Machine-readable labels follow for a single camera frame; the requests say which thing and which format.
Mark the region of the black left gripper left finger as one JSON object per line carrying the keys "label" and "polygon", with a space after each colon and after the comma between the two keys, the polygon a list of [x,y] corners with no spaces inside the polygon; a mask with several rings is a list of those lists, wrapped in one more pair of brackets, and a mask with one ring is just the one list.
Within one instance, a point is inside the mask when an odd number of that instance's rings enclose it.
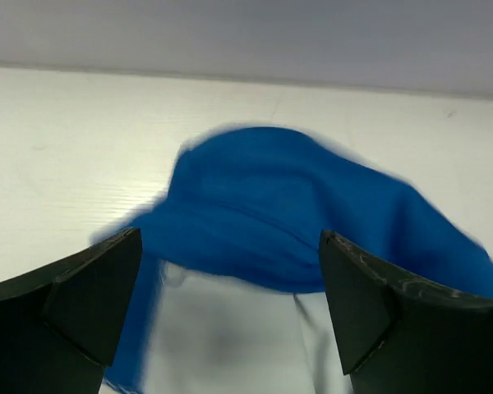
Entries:
{"label": "black left gripper left finger", "polygon": [[135,228],[0,282],[0,393],[96,393],[141,264]]}

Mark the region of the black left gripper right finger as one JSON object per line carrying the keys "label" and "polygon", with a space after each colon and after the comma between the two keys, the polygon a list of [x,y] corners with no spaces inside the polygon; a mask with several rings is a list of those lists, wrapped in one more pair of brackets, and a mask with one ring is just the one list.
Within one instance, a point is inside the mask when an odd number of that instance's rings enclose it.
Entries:
{"label": "black left gripper right finger", "polygon": [[493,393],[493,300],[362,250],[333,231],[320,268],[343,373],[356,393]]}

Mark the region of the blue zip-up jacket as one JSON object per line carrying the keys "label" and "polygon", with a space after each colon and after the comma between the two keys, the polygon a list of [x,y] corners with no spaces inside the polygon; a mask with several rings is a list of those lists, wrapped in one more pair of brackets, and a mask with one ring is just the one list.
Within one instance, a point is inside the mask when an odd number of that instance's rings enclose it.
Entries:
{"label": "blue zip-up jacket", "polygon": [[143,390],[165,263],[290,294],[322,292],[318,248],[332,230],[391,263],[493,298],[493,262],[413,186],[281,127],[242,127],[187,146],[165,195],[123,223],[142,259],[105,382]]}

